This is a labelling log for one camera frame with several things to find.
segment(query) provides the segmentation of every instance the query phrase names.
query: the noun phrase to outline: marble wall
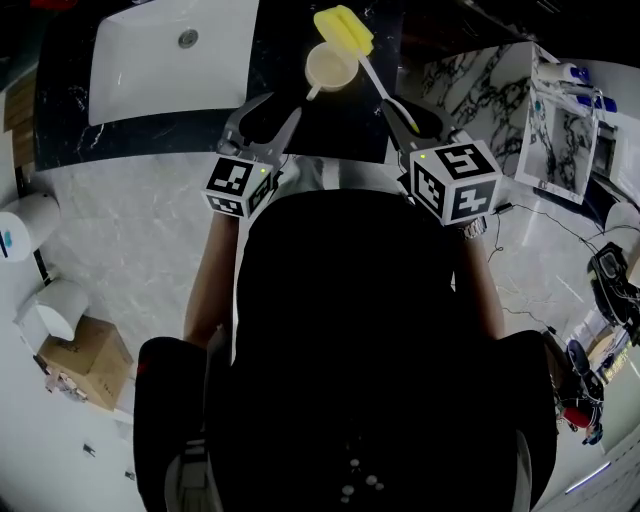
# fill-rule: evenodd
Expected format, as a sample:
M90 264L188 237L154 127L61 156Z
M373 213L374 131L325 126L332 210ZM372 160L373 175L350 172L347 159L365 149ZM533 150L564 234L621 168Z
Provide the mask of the marble wall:
M522 149L531 46L486 48L429 63L424 70L422 98L484 140L506 176L515 174Z
M420 95L484 140L506 176L580 203L593 159L597 121L552 101L560 89L538 78L530 42L485 48L429 63Z

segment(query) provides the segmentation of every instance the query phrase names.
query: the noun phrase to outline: plastic cup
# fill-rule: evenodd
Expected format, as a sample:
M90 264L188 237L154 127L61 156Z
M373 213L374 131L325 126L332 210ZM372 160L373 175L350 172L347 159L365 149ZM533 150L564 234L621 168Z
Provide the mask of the plastic cup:
M336 92L351 82L358 74L358 59L339 55L329 43L322 43L309 52L304 74L311 86L307 94L311 101L320 91Z

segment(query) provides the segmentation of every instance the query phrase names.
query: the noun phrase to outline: white bottle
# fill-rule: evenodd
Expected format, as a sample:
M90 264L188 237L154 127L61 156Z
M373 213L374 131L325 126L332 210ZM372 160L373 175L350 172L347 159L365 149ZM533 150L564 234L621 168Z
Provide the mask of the white bottle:
M547 62L538 66L538 79L546 82L589 84L589 70L587 68L579 68L570 62L566 64Z

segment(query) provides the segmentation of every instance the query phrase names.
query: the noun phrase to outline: sink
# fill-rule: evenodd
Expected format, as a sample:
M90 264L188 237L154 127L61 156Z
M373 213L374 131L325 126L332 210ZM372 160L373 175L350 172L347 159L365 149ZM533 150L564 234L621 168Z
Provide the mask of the sink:
M242 105L257 10L258 0L153 0L105 18L89 124Z

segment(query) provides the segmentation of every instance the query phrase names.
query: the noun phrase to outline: sink drain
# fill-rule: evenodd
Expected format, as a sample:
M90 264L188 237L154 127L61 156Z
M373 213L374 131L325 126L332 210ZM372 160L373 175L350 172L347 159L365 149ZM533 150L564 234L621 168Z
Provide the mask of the sink drain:
M178 38L178 45L180 48L191 48L194 44L198 42L198 31L189 29L185 30L180 37Z

